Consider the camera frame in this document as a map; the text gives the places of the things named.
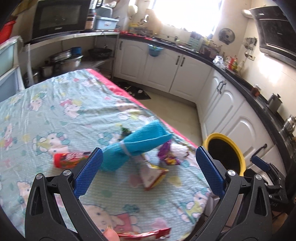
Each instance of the countertop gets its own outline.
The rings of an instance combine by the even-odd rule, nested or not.
[[[174,43],[165,42],[159,39],[148,40],[143,37],[129,35],[120,35],[119,38],[145,42],[153,44],[155,46],[164,47],[166,49],[170,49],[180,54],[184,54],[186,56],[197,59],[216,69],[238,89],[238,91],[244,96],[249,105],[256,112],[256,114],[262,121],[264,127],[266,128],[268,134],[270,135],[273,143],[277,146],[279,153],[282,157],[286,172],[288,173],[291,164],[295,163],[295,147],[291,144],[291,136],[287,136],[281,130],[283,127],[284,120],[278,113],[274,114],[269,110],[269,108],[266,105],[267,100],[262,95],[258,96],[257,98],[251,95],[250,90],[252,86],[247,81],[245,81],[238,75],[234,74],[233,72],[219,68],[218,66],[213,64],[211,59],[203,56],[202,54],[186,50],[182,47],[174,45]]]

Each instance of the metal kettle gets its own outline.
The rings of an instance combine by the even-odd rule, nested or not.
[[[290,115],[290,117],[286,120],[283,130],[288,133],[292,134],[296,128],[296,118],[293,115]]]
[[[276,111],[278,110],[278,108],[281,106],[282,101],[279,99],[280,96],[279,94],[275,95],[272,94],[272,96],[269,98],[268,102],[267,102],[267,106],[268,108],[273,112],[276,113]]]

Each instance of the beige tile floor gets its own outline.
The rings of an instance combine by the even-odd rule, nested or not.
[[[146,91],[151,100],[140,102],[178,130],[197,146],[202,144],[202,134],[196,108]]]

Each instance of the microwave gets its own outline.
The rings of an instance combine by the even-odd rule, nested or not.
[[[37,4],[31,40],[82,31],[94,0],[43,0]]]

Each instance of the bright window light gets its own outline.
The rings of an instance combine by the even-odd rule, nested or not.
[[[219,22],[221,2],[222,0],[156,0],[153,9],[163,24],[208,36]]]

